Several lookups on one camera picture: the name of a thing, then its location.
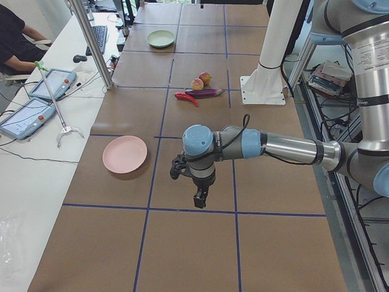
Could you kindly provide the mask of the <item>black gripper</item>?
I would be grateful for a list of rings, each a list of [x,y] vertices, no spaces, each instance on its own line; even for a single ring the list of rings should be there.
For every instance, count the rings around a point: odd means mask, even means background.
[[[216,179],[216,172],[213,172],[209,176],[205,178],[199,178],[197,176],[193,176],[192,180],[195,184],[195,186],[198,188],[197,192],[195,193],[193,200],[194,200],[194,206],[196,208],[205,208],[206,207],[206,200],[208,196],[208,188],[212,186]]]

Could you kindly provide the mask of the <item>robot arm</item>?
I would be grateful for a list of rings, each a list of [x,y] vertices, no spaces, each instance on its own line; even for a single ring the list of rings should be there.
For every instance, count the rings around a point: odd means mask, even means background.
[[[215,162],[261,155],[320,165],[388,196],[388,2],[316,1],[312,34],[335,37],[351,47],[362,140],[321,142],[234,125],[216,132],[193,125],[183,133],[183,151],[173,160],[170,175],[193,180],[196,207],[206,205]]]

